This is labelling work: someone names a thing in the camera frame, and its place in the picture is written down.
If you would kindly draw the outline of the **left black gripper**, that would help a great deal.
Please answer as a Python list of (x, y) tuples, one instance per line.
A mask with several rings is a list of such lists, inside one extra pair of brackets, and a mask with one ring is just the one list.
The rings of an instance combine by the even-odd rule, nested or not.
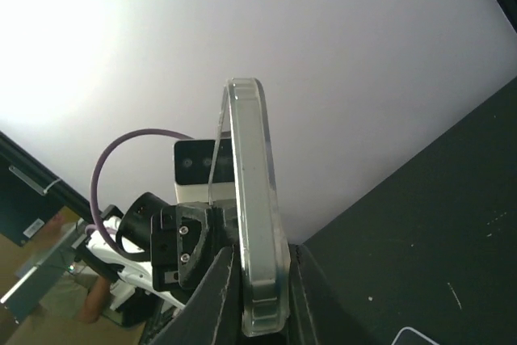
[(165, 207), (151, 219), (153, 288), (159, 292), (195, 289), (218, 252), (237, 243), (235, 200)]

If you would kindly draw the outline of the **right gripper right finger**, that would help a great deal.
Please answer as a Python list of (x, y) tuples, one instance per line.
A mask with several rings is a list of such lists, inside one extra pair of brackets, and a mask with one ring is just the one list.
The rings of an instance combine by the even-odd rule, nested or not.
[(288, 344), (362, 344), (364, 330), (338, 303), (321, 268), (303, 245), (291, 245)]

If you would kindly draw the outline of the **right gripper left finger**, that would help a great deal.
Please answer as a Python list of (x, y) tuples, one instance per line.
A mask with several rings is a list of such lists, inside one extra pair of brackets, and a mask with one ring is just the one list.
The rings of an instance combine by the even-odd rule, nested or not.
[(179, 315), (152, 343), (235, 345), (242, 336), (240, 255), (235, 246), (222, 248)]

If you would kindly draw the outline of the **clear phone case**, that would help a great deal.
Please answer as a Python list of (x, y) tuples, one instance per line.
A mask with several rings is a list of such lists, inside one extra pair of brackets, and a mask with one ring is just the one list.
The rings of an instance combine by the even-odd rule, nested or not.
[(263, 86), (232, 78), (223, 89), (208, 201), (215, 181), (233, 177), (242, 279), (242, 331), (257, 337), (281, 331), (289, 315), (290, 254), (278, 206)]

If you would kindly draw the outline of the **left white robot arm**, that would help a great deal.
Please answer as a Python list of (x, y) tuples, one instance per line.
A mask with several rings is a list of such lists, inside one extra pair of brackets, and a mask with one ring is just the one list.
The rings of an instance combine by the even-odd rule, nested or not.
[(170, 205), (146, 192), (126, 213), (112, 206), (100, 216), (113, 240), (88, 225), (76, 248), (100, 275), (127, 286), (115, 309), (140, 315), (141, 303), (158, 299), (173, 317), (184, 309), (217, 252), (237, 242), (232, 200), (213, 205)]

